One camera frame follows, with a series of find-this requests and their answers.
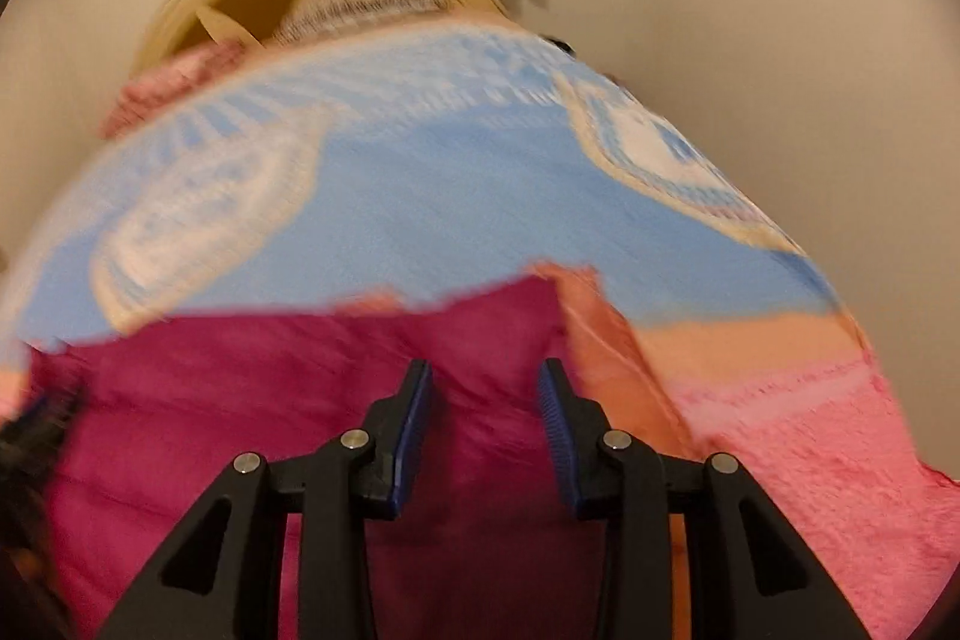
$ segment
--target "black object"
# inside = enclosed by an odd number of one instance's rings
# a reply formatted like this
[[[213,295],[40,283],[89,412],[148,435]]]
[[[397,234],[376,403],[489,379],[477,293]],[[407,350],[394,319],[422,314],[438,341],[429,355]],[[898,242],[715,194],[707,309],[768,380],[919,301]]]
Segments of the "black object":
[[[286,516],[300,512],[299,637],[374,640],[364,523],[397,518],[409,497],[430,384],[429,365],[412,362],[363,429],[277,464],[237,456],[133,581],[99,639],[274,640]],[[671,513],[685,516],[693,640],[869,640],[736,458],[661,456],[612,431],[556,359],[544,362],[539,392],[560,494],[578,519],[607,524],[597,640],[673,637]],[[956,640],[958,605],[960,575],[911,640]]]
[[[100,640],[277,636],[287,515],[302,513],[299,636],[373,640],[364,520],[392,520],[416,477],[431,386],[411,362],[362,429],[312,456],[237,456],[189,509],[107,618]]]
[[[1,637],[73,636],[56,593],[42,494],[82,405],[80,387],[46,394],[0,428]]]
[[[607,522],[598,640],[673,637],[669,514],[685,516],[694,640],[869,640],[823,565],[728,453],[701,464],[611,431],[550,359],[541,408],[560,493]]]
[[[568,54],[571,58],[577,57],[576,50],[573,49],[573,47],[570,47],[570,45],[567,42],[565,42],[563,39],[555,39],[552,36],[541,36],[541,39],[544,39],[544,41],[549,42],[550,44],[553,44],[553,46],[556,47],[557,49],[561,49],[563,52]]]

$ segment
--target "magenta fabric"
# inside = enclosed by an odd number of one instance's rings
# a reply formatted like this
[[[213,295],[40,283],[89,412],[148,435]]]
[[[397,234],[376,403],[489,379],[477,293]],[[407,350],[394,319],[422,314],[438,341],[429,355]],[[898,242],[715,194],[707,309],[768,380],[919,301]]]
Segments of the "magenta fabric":
[[[183,317],[35,353],[35,384],[85,378],[91,391],[49,503],[83,636],[237,453],[311,452],[425,357],[436,393],[419,480],[399,521],[368,524],[382,640],[589,637],[601,528],[560,504],[536,403],[549,356],[576,381],[556,292],[539,279],[432,314]],[[288,555],[284,638],[295,581]]]

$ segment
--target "blue patterned fabric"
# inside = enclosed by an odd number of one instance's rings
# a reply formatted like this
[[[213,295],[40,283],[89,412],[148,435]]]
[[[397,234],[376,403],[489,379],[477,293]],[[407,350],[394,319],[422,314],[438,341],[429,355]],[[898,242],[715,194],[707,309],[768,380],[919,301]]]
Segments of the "blue patterned fabric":
[[[0,362],[172,311],[435,300],[541,260],[595,266],[638,324],[836,307],[667,121],[526,32],[434,22],[293,52],[107,150],[8,276]]]

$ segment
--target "pink knit fabric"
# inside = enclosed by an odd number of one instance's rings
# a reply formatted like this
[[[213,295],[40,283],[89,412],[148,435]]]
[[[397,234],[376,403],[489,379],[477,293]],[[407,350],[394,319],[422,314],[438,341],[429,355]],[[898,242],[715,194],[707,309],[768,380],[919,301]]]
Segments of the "pink knit fabric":
[[[960,485],[918,461],[872,356],[669,390],[704,451],[736,453],[762,483],[872,637],[909,637],[960,560]]]
[[[100,126],[100,136],[116,139],[130,133],[174,101],[237,71],[244,54],[242,42],[201,44],[133,78]]]

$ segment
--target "pillow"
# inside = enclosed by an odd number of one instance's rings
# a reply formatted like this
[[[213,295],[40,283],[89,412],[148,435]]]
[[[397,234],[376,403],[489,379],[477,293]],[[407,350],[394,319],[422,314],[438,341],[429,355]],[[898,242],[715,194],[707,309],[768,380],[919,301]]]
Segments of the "pillow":
[[[307,0],[280,21],[274,41],[316,42],[364,25],[392,23],[409,15],[446,9],[449,0]]]
[[[237,71],[246,54],[237,40],[200,44],[136,76],[120,91],[101,124],[101,138],[116,139],[147,124],[174,101]]]

